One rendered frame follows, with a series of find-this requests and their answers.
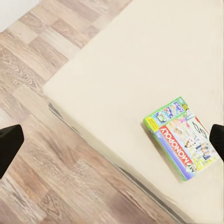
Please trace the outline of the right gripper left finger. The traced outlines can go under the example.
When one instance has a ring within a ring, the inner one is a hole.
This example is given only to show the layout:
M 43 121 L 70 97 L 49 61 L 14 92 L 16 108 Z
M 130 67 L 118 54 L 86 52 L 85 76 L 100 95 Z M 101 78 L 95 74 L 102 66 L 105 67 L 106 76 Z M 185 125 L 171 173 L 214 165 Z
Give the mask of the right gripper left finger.
M 20 124 L 0 129 L 0 180 L 24 142 Z

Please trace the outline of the board game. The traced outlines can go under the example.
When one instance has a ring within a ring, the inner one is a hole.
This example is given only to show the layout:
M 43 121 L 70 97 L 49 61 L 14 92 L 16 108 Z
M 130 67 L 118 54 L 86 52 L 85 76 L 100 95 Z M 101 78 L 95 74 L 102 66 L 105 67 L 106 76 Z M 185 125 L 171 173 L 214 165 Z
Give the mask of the board game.
M 221 157 L 209 132 L 182 97 L 143 119 L 148 130 L 184 180 L 189 180 Z

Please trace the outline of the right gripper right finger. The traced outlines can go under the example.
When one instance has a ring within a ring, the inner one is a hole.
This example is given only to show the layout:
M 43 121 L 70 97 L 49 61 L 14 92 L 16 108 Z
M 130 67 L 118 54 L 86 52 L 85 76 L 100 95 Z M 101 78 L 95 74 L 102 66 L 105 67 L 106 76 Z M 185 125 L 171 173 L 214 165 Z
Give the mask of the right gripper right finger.
M 214 124 L 209 140 L 224 162 L 224 126 Z

